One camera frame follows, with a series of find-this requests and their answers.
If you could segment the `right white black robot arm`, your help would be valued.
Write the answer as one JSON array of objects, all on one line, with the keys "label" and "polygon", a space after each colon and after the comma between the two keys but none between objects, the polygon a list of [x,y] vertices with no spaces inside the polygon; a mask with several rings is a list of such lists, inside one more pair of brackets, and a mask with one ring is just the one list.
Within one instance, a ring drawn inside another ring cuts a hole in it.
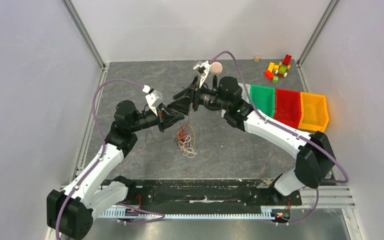
[{"label": "right white black robot arm", "polygon": [[213,90],[199,86],[196,76],[187,88],[173,96],[172,105],[179,106],[185,115],[199,106],[224,110],[223,118],[230,126],[259,136],[294,157],[295,167],[281,174],[268,191],[273,203],[282,204],[292,192],[304,187],[317,189],[335,165],[328,136],[320,131],[301,131],[269,117],[245,101],[242,92],[234,77],[222,77]]}]

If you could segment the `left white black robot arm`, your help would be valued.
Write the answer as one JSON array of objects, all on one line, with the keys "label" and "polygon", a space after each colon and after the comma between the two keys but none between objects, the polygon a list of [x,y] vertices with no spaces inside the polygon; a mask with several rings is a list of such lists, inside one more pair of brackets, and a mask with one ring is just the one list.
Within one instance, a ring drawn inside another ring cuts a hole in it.
[{"label": "left white black robot arm", "polygon": [[63,190],[52,190],[46,198],[47,225],[55,238],[82,240],[94,221],[118,202],[132,204],[137,191],[134,181],[116,177],[106,188],[98,190],[109,173],[135,146],[137,131],[158,126],[160,131],[183,120],[190,106],[181,100],[159,104],[155,110],[140,112],[130,100],[116,106],[114,121],[103,145],[89,165]]}]

